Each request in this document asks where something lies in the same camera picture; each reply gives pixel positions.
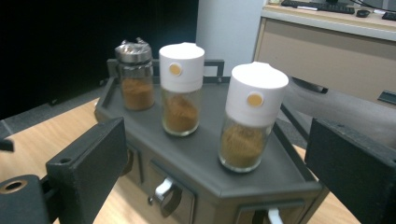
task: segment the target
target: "metal jar lid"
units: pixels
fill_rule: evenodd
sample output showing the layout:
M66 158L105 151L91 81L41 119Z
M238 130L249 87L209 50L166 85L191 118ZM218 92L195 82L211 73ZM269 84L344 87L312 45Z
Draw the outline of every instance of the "metal jar lid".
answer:
M144 63L150 61L151 47L141 38L137 38L137 43L122 41L121 45L115 48L116 58L121 63Z

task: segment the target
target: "wooden table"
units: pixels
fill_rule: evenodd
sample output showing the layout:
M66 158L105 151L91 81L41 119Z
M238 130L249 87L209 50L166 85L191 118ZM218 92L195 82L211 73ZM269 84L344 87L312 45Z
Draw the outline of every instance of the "wooden table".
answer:
M48 119L8 139L14 142L14 153L0 153L0 182L19 175L46 175L45 163L88 131L97 120L94 116L98 99ZM304 150L296 148L303 157ZM108 195L94 223L176 223L162 218L147 203L148 195L126 177L120 177ZM349 211L329 194L309 223L359 223Z

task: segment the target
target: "spice jar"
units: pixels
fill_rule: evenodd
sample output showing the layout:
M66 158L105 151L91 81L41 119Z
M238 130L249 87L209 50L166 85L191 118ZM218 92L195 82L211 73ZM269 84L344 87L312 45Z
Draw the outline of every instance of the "spice jar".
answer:
M160 49L163 128L172 135L186 136L199 125L204 57L205 51L193 43Z
M137 38L137 43L122 41L116 47L120 88L126 108L144 110L154 104L151 47Z
M268 63L233 69L219 148L225 167L246 173L259 166L288 83L288 77Z

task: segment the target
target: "white jar lid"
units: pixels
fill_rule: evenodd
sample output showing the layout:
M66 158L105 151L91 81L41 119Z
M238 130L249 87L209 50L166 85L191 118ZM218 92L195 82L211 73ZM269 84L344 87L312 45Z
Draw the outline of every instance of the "white jar lid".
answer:
M273 124L288 83L288 77L268 63L237 65L228 89L227 115L250 127Z
M205 51L194 43L160 49L161 86L168 91L190 92L202 88Z

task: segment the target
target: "ground spice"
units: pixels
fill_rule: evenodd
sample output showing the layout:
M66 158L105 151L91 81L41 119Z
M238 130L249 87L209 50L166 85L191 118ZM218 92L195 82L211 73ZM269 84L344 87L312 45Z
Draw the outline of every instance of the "ground spice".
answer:
M222 133L220 155L230 166L253 166L263 151L263 135L262 129L235 124Z
M176 133L190 131L198 122L198 109L182 95L165 99L163 115L166 127Z
M143 110L154 104L152 84L142 78L125 78L121 83L125 107Z

